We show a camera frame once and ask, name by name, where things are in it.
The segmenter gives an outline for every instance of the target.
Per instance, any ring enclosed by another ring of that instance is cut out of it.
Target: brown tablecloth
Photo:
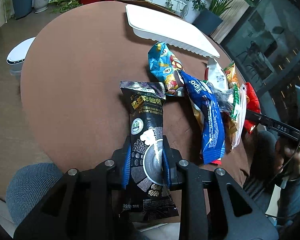
[[[94,168],[122,147],[130,121],[119,82],[157,81],[147,58],[155,43],[133,33],[125,4],[114,1],[66,12],[37,35],[23,64],[22,103],[37,142],[63,172]],[[230,59],[211,43],[220,53],[219,64],[227,66]],[[188,74],[204,79],[205,57],[169,47]],[[189,100],[168,97],[163,111],[170,146],[201,163],[201,131]],[[250,161],[242,143],[227,148],[222,167],[242,185]],[[173,198],[180,207],[180,193],[173,192]]]

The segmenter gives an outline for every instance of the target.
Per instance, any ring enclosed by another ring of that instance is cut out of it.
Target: human hand
[[[283,166],[284,160],[289,159],[295,151],[295,148],[288,146],[285,139],[279,138],[275,143],[275,160],[274,160],[274,173],[276,174],[280,168]],[[300,147],[296,154],[293,156],[288,165],[291,165],[292,174],[290,174],[289,179],[297,179],[300,177]]]

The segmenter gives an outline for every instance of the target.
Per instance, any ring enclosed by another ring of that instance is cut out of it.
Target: white snack package
[[[239,89],[239,96],[240,96],[240,111],[238,114],[238,122],[236,124],[237,131],[232,137],[232,149],[237,147],[240,142],[241,133],[243,129],[244,120],[246,117],[246,111],[247,111],[247,99],[246,99],[246,87],[245,85],[241,85]]]
[[[204,79],[211,82],[216,89],[226,92],[229,89],[226,74],[213,57],[208,58]]]

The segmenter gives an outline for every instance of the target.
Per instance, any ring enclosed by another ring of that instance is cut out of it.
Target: trash can
[[[21,42],[7,56],[7,63],[10,65],[10,74],[15,76],[17,80],[21,78],[22,65],[34,38],[29,38]]]

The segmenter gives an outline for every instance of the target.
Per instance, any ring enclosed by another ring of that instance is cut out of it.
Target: silver bolt
[[[223,176],[226,174],[226,171],[222,168],[217,168],[217,174],[220,176]]]
[[[77,171],[76,169],[69,169],[68,174],[69,174],[70,176],[73,176],[73,175],[76,175],[77,172],[78,172],[78,171]]]
[[[111,166],[114,165],[114,161],[113,160],[106,160],[105,165],[108,166],[108,167],[111,167]]]
[[[186,166],[188,166],[189,162],[188,162],[187,160],[181,160],[181,161],[179,161],[179,164],[180,164],[181,166],[186,167]]]

